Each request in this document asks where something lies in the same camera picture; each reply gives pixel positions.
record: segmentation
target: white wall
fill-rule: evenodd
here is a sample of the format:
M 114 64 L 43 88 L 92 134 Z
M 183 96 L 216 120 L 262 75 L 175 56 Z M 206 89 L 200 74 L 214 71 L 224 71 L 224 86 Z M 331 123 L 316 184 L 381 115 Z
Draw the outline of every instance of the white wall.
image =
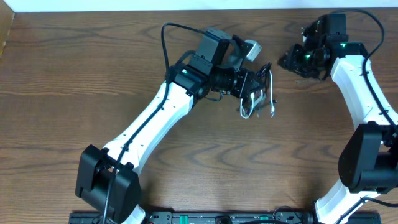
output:
M 398 0 L 5 0 L 14 12 L 398 7 Z

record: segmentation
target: wooden table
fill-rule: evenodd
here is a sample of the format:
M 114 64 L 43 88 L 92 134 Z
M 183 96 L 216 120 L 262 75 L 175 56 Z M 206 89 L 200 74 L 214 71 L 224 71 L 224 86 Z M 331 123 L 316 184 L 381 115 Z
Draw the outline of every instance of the wooden table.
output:
M 200 101 L 166 135 L 140 176 L 142 204 L 174 210 L 309 208 L 338 179 L 338 157 L 353 134 L 338 87 L 277 66 L 301 41 L 300 28 L 328 9 L 17 14 L 0 61 L 0 223 L 66 223 L 92 210 L 75 196 L 79 156 L 123 131 L 164 79 L 160 28 L 172 21 L 257 40 L 259 69 L 274 64 L 276 114 L 243 120 L 232 96 Z M 398 109 L 398 9 L 375 9 L 386 41 L 372 57 L 385 96 Z M 348 14 L 350 40 L 368 50 L 377 25 Z M 200 35 L 174 27 L 170 63 Z M 397 203 L 393 190 L 380 199 Z M 396 210 L 368 203 L 384 223 Z

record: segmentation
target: white backdrop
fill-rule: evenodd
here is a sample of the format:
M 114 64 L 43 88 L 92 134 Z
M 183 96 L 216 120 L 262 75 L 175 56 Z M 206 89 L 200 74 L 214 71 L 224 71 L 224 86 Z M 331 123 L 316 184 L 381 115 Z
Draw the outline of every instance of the white backdrop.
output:
M 398 0 L 5 0 L 14 12 L 398 7 Z

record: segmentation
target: wooden tabletop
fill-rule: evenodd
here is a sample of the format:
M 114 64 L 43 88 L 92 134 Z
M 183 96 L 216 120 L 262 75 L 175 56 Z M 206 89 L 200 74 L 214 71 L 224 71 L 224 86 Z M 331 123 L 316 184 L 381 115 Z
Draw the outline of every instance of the wooden tabletop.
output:
M 140 176 L 142 204 L 174 210 L 310 208 L 338 180 L 338 157 L 353 134 L 343 96 L 330 78 L 303 79 L 277 66 L 301 42 L 300 28 L 329 9 L 17 14 L 0 60 L 0 223 L 66 223 L 93 210 L 75 196 L 79 156 L 128 127 L 164 79 L 160 28 L 177 22 L 216 27 L 263 48 L 272 62 L 275 117 L 243 120 L 238 99 L 201 100 L 163 138 Z M 372 9 L 386 40 L 373 72 L 398 110 L 398 9 Z M 350 40 L 371 50 L 377 25 L 348 14 Z M 200 35 L 165 33 L 170 63 L 195 50 Z M 393 190 L 382 200 L 397 203 Z M 383 223 L 396 210 L 369 202 Z

